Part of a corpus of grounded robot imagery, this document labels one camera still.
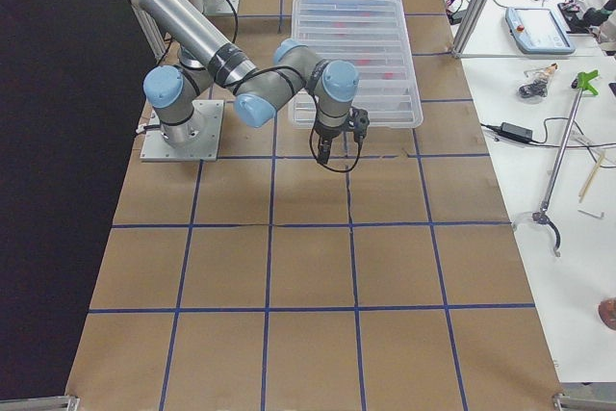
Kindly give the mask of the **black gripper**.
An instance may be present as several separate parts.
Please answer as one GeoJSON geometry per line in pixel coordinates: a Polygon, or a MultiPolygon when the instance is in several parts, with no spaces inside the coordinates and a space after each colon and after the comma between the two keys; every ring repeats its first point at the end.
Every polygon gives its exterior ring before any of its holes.
{"type": "Polygon", "coordinates": [[[322,109],[318,109],[314,129],[319,136],[319,163],[329,162],[332,142],[344,132],[351,132],[353,140],[362,145],[369,125],[369,115],[364,109],[350,107],[341,116],[329,116],[322,109]]]}

